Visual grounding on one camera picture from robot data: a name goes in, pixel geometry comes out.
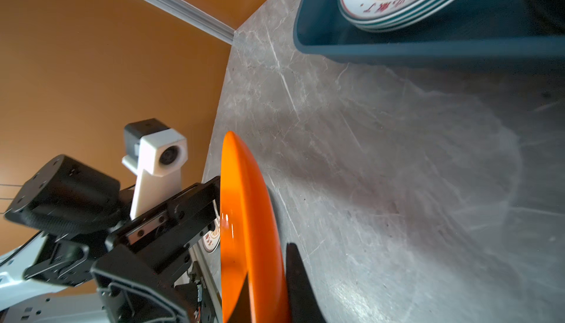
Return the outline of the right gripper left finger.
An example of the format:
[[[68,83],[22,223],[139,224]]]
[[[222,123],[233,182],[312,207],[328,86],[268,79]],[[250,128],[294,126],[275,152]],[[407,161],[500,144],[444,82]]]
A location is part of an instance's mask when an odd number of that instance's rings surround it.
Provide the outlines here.
[[[245,277],[235,308],[233,309],[227,322],[228,323],[252,322],[248,277]]]

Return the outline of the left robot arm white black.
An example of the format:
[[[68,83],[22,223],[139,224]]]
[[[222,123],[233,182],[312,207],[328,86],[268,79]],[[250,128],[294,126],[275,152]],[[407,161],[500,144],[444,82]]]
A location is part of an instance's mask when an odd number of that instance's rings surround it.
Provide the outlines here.
[[[6,220],[36,234],[1,258],[1,309],[94,281],[111,322],[211,322],[203,279],[179,283],[190,249],[213,229],[218,177],[195,183],[136,219],[132,189],[66,155],[46,163]]]

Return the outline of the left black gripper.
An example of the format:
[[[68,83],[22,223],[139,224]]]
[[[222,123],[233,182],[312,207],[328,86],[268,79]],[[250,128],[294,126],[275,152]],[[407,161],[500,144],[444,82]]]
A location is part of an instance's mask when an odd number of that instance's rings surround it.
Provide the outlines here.
[[[119,194],[118,180],[67,155],[47,162],[5,216],[45,238],[24,279],[76,287],[93,276],[110,322],[214,322],[190,249],[215,227],[220,178],[195,183],[110,234],[129,214]]]

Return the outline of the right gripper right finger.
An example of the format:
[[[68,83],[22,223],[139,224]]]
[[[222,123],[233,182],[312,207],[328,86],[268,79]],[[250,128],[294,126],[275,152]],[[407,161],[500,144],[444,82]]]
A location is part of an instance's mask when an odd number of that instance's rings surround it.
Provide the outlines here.
[[[295,243],[288,243],[285,248],[285,277],[291,322],[326,322]]]

